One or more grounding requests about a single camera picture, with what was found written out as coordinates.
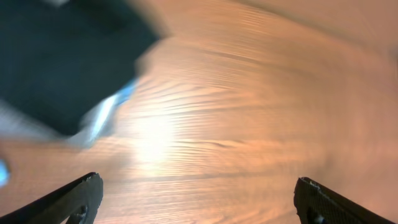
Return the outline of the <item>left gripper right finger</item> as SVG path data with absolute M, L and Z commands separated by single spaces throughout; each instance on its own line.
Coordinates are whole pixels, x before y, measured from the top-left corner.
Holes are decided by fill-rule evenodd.
M 394 224 L 308 177 L 297 180 L 294 206 L 301 224 Z

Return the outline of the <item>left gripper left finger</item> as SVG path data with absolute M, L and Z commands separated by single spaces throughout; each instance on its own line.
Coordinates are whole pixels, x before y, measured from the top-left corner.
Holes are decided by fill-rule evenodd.
M 103 199 L 103 180 L 90 172 L 1 217 L 3 224 L 93 224 Z

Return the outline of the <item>black t-shirt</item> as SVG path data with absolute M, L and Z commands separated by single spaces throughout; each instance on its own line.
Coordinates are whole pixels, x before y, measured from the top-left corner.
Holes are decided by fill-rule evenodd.
M 160 39 L 125 1 L 1 1 L 1 99 L 71 136 L 84 115 L 137 77 Z

